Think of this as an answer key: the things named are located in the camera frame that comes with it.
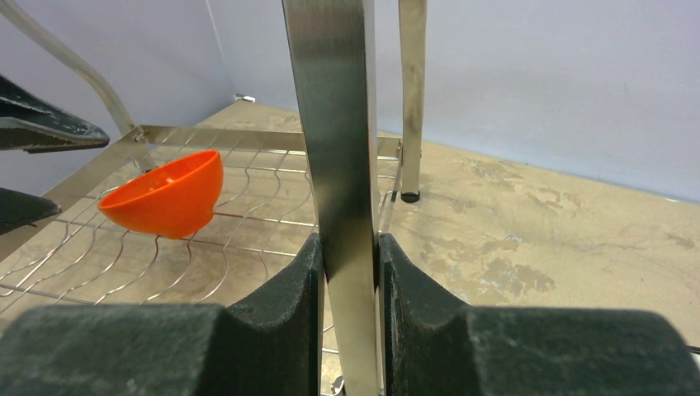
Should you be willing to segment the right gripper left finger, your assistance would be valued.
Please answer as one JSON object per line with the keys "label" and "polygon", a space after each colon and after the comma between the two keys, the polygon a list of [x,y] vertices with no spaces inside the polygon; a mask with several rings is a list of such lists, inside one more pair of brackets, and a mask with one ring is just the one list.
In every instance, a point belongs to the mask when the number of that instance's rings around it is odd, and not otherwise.
{"label": "right gripper left finger", "polygon": [[316,395],[323,255],[311,234],[250,295],[218,304],[55,305],[1,338],[4,395]]}

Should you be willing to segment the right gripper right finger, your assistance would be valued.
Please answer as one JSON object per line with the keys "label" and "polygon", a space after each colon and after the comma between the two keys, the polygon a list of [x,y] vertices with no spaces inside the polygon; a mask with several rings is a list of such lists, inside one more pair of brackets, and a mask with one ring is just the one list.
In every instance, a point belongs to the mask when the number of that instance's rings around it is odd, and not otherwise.
{"label": "right gripper right finger", "polygon": [[472,306],[390,234],[384,270],[390,395],[696,395],[699,369],[657,313]]}

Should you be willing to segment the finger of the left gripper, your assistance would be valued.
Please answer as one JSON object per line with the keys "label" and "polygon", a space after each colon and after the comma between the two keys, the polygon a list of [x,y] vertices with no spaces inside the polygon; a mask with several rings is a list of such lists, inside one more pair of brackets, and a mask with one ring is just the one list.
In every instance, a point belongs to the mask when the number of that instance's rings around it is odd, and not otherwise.
{"label": "finger of the left gripper", "polygon": [[61,212],[52,200],[1,188],[1,234],[32,225]]}
{"label": "finger of the left gripper", "polygon": [[110,137],[98,126],[52,106],[1,77],[1,150],[51,153],[100,149]]}

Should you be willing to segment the red-orange bowl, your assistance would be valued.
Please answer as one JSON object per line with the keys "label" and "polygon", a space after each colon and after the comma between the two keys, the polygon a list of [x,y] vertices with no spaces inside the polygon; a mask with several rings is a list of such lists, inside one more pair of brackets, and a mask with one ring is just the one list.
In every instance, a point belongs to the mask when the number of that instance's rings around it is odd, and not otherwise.
{"label": "red-orange bowl", "polygon": [[130,231],[179,239],[212,221],[223,181],[220,153],[204,150],[118,187],[101,199],[98,209]]}

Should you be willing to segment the metal two-tier dish rack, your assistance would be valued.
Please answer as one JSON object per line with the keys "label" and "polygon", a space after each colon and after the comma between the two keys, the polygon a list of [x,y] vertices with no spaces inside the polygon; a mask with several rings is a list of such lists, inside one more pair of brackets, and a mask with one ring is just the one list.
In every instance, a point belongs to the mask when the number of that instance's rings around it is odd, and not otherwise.
{"label": "metal two-tier dish rack", "polygon": [[323,286],[341,318],[351,393],[377,395],[373,11],[368,1],[283,4],[300,122],[319,221]]}

